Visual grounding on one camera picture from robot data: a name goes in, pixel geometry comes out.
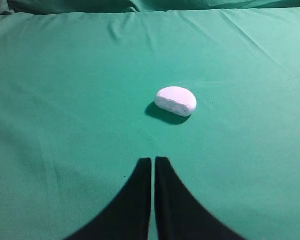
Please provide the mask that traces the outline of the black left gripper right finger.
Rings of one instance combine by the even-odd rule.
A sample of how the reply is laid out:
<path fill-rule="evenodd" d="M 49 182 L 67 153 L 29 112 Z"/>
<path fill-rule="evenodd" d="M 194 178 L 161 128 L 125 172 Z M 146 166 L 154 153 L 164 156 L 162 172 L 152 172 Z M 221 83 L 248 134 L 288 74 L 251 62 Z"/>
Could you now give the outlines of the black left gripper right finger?
<path fill-rule="evenodd" d="M 242 240 L 189 192 L 167 157 L 155 159 L 154 208 L 159 240 Z"/>

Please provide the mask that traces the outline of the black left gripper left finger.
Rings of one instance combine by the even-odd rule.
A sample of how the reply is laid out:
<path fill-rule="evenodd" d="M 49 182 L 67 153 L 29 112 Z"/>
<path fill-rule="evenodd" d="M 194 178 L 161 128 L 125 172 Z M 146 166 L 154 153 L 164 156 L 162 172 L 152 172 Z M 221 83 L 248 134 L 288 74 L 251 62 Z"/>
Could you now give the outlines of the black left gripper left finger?
<path fill-rule="evenodd" d="M 109 205 L 68 240 L 147 240 L 152 207 L 152 160 L 138 160 Z"/>

